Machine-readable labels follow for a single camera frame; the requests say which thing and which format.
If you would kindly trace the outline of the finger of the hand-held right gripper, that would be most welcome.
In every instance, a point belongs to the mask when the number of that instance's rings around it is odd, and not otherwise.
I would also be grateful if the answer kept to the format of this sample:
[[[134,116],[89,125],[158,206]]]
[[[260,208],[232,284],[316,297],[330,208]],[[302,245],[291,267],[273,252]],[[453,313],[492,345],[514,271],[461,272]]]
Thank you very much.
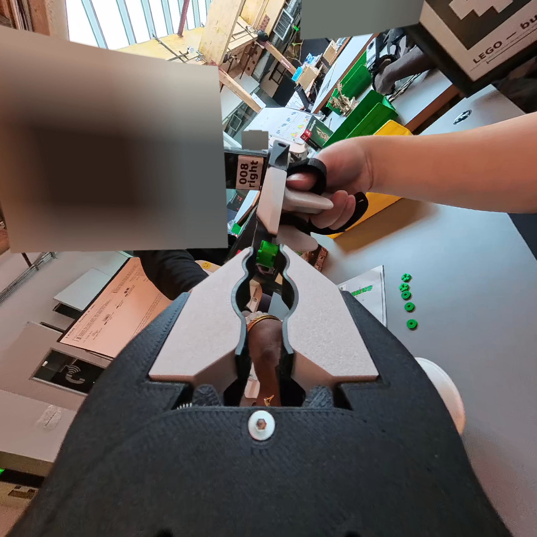
[[[279,229],[277,243],[288,246],[294,252],[310,252],[318,247],[318,242],[298,229]]]
[[[257,220],[271,236],[278,235],[282,205],[285,195],[287,172],[269,166],[260,192],[257,206]]]

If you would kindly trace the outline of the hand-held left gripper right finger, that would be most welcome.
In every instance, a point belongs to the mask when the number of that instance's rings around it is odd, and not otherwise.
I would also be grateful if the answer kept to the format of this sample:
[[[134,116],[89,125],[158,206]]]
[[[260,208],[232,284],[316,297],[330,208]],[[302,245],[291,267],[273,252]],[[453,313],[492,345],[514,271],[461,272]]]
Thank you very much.
[[[281,298],[289,309],[283,321],[291,377],[304,390],[378,377],[364,340],[338,287],[286,245],[277,257]]]

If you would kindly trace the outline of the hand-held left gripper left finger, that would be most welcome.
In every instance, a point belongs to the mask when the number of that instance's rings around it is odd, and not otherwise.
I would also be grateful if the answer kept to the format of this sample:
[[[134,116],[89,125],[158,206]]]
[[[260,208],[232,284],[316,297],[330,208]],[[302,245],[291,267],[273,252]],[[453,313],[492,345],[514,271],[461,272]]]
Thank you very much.
[[[251,370],[246,323],[241,314],[250,301],[244,248],[216,272],[175,300],[177,319],[149,370],[153,381],[178,381],[198,388],[211,385],[238,405]]]

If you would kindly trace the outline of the green round brick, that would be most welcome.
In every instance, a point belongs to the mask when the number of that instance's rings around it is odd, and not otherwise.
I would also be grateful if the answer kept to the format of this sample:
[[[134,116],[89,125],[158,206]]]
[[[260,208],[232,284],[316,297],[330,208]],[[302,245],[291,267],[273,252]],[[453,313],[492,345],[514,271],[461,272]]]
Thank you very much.
[[[256,254],[256,264],[267,269],[272,269],[278,253],[278,244],[262,240]]]

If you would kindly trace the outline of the another person's forearm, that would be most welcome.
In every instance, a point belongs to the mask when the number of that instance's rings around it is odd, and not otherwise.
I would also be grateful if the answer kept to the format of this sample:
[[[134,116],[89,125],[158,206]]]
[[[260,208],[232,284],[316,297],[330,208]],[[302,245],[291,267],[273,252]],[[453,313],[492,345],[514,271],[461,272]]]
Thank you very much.
[[[258,406],[281,406],[277,366],[281,358],[282,323],[263,312],[245,317],[248,352],[259,381]]]

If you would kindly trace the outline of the person's right forearm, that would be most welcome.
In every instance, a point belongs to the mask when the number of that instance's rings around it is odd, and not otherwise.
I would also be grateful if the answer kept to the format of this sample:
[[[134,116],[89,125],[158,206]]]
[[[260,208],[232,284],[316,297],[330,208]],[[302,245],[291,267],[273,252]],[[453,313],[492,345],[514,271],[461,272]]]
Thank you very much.
[[[373,192],[536,213],[536,113],[456,133],[373,136],[364,146]]]

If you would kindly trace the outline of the grey desk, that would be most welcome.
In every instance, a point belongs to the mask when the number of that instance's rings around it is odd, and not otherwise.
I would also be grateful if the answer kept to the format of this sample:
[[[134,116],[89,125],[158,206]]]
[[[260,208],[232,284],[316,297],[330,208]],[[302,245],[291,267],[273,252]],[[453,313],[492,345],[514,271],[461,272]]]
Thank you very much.
[[[335,284],[384,266],[388,329],[453,379],[475,474],[511,534],[536,536],[536,258],[510,216],[401,199],[318,239]]]

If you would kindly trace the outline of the person's right hand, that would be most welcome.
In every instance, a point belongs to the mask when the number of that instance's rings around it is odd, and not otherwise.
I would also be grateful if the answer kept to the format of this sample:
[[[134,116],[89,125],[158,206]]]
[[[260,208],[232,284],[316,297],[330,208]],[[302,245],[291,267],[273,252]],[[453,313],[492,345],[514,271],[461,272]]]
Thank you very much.
[[[377,136],[349,138],[317,155],[326,184],[319,194],[313,188],[318,170],[295,171],[286,180],[282,222],[299,218],[322,234],[345,231],[367,210],[366,192],[373,186],[373,150]]]

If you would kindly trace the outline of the building instruction booklet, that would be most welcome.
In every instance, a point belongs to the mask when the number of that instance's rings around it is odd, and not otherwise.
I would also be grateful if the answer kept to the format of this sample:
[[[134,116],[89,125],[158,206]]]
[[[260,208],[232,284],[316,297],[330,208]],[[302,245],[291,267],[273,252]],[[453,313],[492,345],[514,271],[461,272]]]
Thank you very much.
[[[338,285],[339,290],[349,292],[377,320],[387,326],[384,266],[379,265],[357,277]]]

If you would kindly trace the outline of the white printed paper sheet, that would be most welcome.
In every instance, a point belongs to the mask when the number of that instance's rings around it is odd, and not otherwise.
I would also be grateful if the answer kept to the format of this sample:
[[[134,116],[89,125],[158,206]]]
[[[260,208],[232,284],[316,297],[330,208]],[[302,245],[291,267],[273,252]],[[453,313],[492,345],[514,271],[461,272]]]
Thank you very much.
[[[287,107],[265,107],[244,128],[245,131],[267,131],[274,137],[287,142],[303,143],[301,138],[312,115],[305,111]]]

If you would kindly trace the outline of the yellow plastic bin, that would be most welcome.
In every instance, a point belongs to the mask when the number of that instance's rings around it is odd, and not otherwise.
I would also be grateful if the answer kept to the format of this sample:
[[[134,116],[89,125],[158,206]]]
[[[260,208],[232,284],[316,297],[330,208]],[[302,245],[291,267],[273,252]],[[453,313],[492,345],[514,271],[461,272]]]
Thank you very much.
[[[400,125],[394,120],[388,120],[380,129],[378,129],[374,135],[376,136],[412,136],[412,132],[408,130],[405,126]],[[372,217],[380,211],[383,211],[385,208],[393,205],[395,202],[401,199],[400,197],[388,196],[385,194],[371,193],[366,194],[368,200],[368,208],[364,215],[354,224],[349,225],[345,231],[348,231],[355,227],[356,225],[364,222],[366,219]],[[337,238],[343,232],[331,232],[328,235],[330,238]]]

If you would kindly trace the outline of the green plastic bin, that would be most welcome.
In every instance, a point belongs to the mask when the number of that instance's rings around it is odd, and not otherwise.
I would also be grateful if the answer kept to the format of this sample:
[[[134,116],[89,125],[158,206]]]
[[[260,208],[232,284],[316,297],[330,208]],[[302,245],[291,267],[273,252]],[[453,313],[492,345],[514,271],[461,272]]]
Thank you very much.
[[[398,112],[386,96],[370,90],[323,144],[323,148],[347,138],[373,135],[397,116]]]
[[[365,51],[341,79],[340,94],[352,99],[359,96],[371,84],[371,74],[367,69],[367,52]]]

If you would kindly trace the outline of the pale rounded object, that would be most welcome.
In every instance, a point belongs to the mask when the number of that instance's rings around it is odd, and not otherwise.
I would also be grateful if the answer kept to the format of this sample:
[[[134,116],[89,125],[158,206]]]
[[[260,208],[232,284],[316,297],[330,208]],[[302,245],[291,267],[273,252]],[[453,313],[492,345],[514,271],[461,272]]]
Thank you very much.
[[[463,435],[466,425],[466,412],[461,395],[451,377],[431,360],[416,357],[416,361],[426,373],[442,398],[457,432]]]

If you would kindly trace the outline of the grey cabinet with black panel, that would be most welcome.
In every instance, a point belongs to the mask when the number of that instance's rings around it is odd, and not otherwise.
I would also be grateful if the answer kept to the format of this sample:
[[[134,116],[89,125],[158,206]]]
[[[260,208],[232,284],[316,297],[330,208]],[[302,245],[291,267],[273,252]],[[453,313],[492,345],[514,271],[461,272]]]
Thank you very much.
[[[1,468],[46,476],[84,398],[111,362],[60,337],[29,322],[1,353]]]

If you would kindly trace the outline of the black white marker signboard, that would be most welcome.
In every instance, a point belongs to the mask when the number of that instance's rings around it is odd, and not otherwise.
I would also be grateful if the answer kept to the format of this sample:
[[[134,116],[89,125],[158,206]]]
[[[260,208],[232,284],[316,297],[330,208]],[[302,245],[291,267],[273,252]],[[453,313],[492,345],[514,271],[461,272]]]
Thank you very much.
[[[469,97],[536,56],[536,1],[424,1],[407,31]]]

